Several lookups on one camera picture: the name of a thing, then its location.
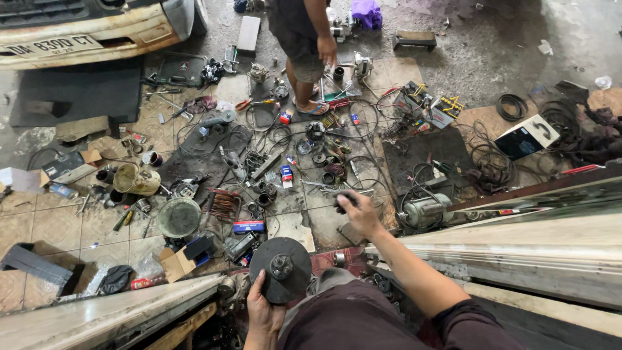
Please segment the license plate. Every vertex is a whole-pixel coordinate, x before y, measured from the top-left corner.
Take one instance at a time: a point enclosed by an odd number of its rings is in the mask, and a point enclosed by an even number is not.
[[[65,35],[44,40],[3,45],[6,50],[23,58],[46,57],[69,54],[70,52],[100,49],[103,46],[86,34]]]

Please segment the person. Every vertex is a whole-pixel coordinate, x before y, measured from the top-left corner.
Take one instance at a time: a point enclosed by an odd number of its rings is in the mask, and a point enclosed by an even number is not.
[[[328,104],[312,101],[320,91],[324,69],[337,63],[337,43],[330,33],[326,7],[330,0],[267,0],[270,32],[287,55],[285,69],[300,113],[322,115]]]
[[[348,191],[337,196],[353,227],[391,267],[408,297],[432,319],[445,349],[524,349],[457,284],[382,227],[370,198]],[[270,305],[261,294],[262,271],[248,295],[249,331],[245,350],[255,349],[430,349],[404,325],[383,293],[347,270],[329,268],[317,294],[290,310]]]

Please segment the car bumper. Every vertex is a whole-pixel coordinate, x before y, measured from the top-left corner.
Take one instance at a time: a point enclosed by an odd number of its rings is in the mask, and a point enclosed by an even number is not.
[[[123,59],[180,41],[162,6],[154,4],[131,9],[119,16],[52,26],[5,29],[0,31],[0,46],[73,34],[88,34],[103,48],[26,59],[18,55],[3,55],[4,48],[0,47],[0,69],[39,69]]]

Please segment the car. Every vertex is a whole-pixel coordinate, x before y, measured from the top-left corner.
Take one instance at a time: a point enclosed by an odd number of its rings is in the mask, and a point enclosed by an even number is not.
[[[0,1],[0,69],[134,57],[207,29],[204,0]]]

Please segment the car tire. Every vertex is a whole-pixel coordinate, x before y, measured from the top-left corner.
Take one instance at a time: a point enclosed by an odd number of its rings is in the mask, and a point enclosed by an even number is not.
[[[207,8],[203,0],[195,0],[195,18],[192,24],[192,34],[207,35]]]

